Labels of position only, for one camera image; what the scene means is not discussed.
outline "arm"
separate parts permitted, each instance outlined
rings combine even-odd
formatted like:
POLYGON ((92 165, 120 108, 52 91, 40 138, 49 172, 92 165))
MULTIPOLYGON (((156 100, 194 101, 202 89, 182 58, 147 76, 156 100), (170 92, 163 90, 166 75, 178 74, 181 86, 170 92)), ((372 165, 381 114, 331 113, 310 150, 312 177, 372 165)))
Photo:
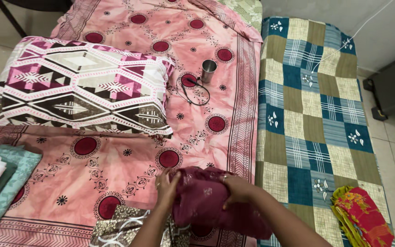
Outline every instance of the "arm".
POLYGON ((231 192, 223 209, 234 202, 248 202, 255 205, 282 246, 332 246, 262 188, 232 175, 227 175, 225 181, 223 177, 220 180, 231 192))
POLYGON ((168 214, 172 209, 173 200, 176 196, 176 185, 181 177, 178 172, 170 183, 168 173, 171 169, 165 169, 155 179, 158 199, 155 208, 151 211, 141 229, 129 247, 159 247, 161 245, 162 233, 168 214))

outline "hand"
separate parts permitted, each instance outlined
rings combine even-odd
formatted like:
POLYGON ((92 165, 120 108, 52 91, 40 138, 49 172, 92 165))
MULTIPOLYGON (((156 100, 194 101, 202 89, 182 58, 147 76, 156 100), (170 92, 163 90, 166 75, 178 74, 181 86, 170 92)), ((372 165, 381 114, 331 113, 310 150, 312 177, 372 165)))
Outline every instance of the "hand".
POLYGON ((225 174, 225 176, 225 179, 223 179, 224 176, 221 176, 219 179, 223 184, 228 187, 231 192, 231 196, 226 200, 225 204, 223 205, 223 210, 226 210, 231 203, 249 202, 252 192, 256 190, 257 187, 253 184, 250 184, 247 180, 239 176, 234 176, 231 174, 225 174))
POLYGON ((175 177, 173 177, 172 182, 170 182, 168 174, 171 170, 172 168, 165 169, 162 174, 155 179, 155 186, 158 191, 156 206, 164 207, 166 210, 170 210, 173 205, 173 201, 176 197, 176 186, 181 178, 181 173, 178 171, 175 177))

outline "red floral cloth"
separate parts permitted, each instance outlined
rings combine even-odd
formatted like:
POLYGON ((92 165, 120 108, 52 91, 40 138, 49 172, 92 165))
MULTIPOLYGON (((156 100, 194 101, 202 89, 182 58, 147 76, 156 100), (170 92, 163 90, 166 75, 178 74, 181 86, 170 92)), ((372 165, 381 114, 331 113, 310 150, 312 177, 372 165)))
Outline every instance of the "red floral cloth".
POLYGON ((234 203, 227 210, 222 210, 230 196, 228 188, 219 180, 226 171, 215 167, 203 170, 197 166, 178 171, 181 172, 181 179, 172 209, 176 224, 220 227, 257 239, 271 237, 272 230, 251 204, 234 203))
POLYGON ((334 211, 336 209, 343 216, 341 222, 344 220, 352 224, 344 227, 355 229, 371 247, 391 246, 394 235, 367 191, 357 187, 338 195, 340 189, 334 193, 337 197, 334 211))

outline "maroon cloth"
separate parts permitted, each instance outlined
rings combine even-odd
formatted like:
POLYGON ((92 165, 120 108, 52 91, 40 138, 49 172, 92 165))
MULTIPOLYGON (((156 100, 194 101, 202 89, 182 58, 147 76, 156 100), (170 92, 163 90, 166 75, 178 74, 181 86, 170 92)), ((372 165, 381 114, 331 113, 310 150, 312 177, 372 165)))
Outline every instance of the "maroon cloth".
POLYGON ((230 196, 219 177, 227 173, 214 167, 202 170, 196 166, 178 169, 181 179, 176 187, 172 215, 180 227, 188 224, 219 227, 257 239, 269 239, 272 231, 260 213, 248 203, 222 206, 230 196))

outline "pillow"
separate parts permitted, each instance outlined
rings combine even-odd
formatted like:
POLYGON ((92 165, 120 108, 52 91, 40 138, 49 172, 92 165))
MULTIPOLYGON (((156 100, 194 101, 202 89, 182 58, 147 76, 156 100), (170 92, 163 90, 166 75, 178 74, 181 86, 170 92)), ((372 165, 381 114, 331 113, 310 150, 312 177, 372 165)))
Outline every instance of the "pillow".
POLYGON ((165 92, 175 60, 74 40, 26 37, 0 76, 0 126, 172 135, 165 92))

